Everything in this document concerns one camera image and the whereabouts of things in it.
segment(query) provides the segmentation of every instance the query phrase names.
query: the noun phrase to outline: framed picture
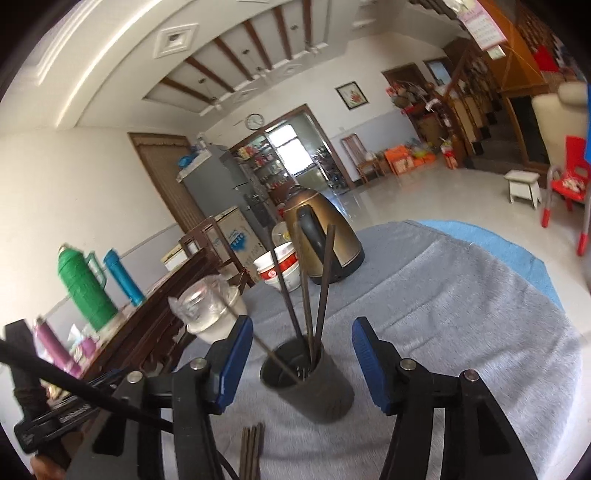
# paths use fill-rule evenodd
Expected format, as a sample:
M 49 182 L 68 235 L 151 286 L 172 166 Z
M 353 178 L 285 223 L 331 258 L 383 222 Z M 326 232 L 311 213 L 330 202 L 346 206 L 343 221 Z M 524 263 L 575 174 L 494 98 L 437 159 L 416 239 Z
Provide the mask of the framed picture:
M 339 92 L 340 97 L 345 102 L 345 105 L 349 110 L 357 108 L 358 106 L 369 103 L 357 82 L 349 82 L 336 88 Z

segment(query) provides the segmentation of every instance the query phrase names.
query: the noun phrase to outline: green thermos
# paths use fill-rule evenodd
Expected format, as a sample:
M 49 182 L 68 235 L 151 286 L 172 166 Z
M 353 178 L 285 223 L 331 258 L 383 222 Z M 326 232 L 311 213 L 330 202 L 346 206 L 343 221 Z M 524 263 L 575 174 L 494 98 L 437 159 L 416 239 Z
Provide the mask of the green thermos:
M 96 275 L 90 269 L 90 262 L 96 267 Z M 105 293 L 107 278 L 94 252 L 85 257 L 81 251 L 70 245 L 62 245 L 57 261 L 57 273 L 82 315 L 97 332 L 117 314 L 117 307 Z

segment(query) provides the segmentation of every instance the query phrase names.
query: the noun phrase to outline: screw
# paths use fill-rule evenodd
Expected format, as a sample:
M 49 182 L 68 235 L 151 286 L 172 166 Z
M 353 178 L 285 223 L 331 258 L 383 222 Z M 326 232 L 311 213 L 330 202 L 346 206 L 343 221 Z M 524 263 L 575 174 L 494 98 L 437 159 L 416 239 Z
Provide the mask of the screw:
M 400 368 L 410 372 L 417 367 L 417 363 L 412 358 L 403 358 L 400 360 Z
M 204 358 L 193 358 L 189 365 L 193 370 L 202 370 L 207 366 L 207 360 L 205 360 Z
M 142 372 L 139 371 L 134 371 L 134 372 L 130 372 L 129 374 L 127 374 L 127 381 L 129 383 L 137 383 L 140 380 L 142 380 L 142 378 L 144 377 L 144 374 L 142 374 Z
M 464 372 L 464 378 L 469 382 L 475 382 L 477 380 L 480 380 L 480 375 L 478 375 L 478 372 L 476 370 L 469 368 Z

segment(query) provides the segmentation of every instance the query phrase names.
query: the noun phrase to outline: blue lid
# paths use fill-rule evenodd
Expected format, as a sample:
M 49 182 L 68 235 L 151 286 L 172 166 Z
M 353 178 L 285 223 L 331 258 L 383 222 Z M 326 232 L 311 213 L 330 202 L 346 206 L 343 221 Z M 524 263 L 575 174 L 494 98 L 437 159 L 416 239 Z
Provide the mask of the blue lid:
M 105 255 L 103 262 L 105 265 L 110 266 L 118 263 L 120 260 L 121 259 L 119 258 L 117 252 L 111 248 L 111 250 L 109 250 Z

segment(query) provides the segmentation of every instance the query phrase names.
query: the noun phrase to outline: black cup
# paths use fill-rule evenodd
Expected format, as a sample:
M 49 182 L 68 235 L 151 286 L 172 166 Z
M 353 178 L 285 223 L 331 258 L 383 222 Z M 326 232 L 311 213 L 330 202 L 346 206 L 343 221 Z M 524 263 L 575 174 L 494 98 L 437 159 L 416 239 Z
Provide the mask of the black cup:
M 304 351 L 302 341 L 297 338 L 279 346 L 274 352 L 294 372 L 309 369 L 307 351 Z M 261 367 L 261 382 L 314 423 L 332 423 L 341 419 L 355 398 L 353 387 L 323 346 L 320 348 L 318 365 L 301 383 L 296 384 L 269 357 Z

